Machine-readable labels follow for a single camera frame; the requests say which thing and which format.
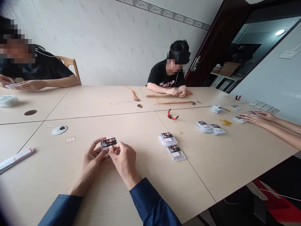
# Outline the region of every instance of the chair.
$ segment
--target chair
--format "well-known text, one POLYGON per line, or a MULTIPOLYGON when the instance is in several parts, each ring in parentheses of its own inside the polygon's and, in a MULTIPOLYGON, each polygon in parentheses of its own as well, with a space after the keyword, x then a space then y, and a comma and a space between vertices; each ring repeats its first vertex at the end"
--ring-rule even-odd
POLYGON ((75 59, 70 59, 70 58, 63 57, 63 56, 56 56, 56 57, 57 57, 60 61, 62 61, 63 64, 64 64, 66 67, 69 67, 70 65, 73 65, 73 66, 74 66, 75 75, 76 75, 76 77, 78 78, 80 84, 82 85, 81 78, 79 77, 79 73, 78 73, 78 69, 77 69, 77 65, 76 65, 75 59))

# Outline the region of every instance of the pliers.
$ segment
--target pliers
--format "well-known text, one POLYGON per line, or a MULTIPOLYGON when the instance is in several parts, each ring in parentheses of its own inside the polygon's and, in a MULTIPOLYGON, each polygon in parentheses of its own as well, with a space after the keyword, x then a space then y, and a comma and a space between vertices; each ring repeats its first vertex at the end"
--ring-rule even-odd
POLYGON ((169 119, 173 119, 173 120, 174 120, 174 119, 177 119, 177 118, 179 117, 179 116, 177 116, 177 117, 175 117, 175 118, 172 118, 172 117, 169 115, 170 111, 171 111, 171 109, 169 109, 169 110, 168 110, 168 113, 167 113, 167 117, 168 117, 169 119))

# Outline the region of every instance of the round hole in table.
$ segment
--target round hole in table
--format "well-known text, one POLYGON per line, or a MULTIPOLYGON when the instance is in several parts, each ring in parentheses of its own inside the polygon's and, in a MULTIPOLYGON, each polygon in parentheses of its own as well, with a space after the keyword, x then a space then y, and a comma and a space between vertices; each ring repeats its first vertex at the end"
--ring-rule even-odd
POLYGON ((29 116, 29 115, 33 115, 37 112, 38 112, 37 110, 30 110, 30 111, 25 112, 24 115, 29 116))

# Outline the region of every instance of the shelf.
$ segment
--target shelf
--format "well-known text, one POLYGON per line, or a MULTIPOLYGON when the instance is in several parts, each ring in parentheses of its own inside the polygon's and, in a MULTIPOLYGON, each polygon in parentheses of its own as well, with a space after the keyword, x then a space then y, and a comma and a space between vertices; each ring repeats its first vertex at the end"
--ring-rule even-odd
POLYGON ((217 76, 221 76, 221 77, 224 77, 224 78, 228 78, 228 79, 231 79, 231 80, 234 80, 234 81, 238 81, 238 80, 241 80, 241 79, 242 79, 242 77, 228 77, 228 76, 221 75, 221 74, 214 73, 214 72, 210 72, 210 74, 214 74, 214 75, 217 75, 217 76))

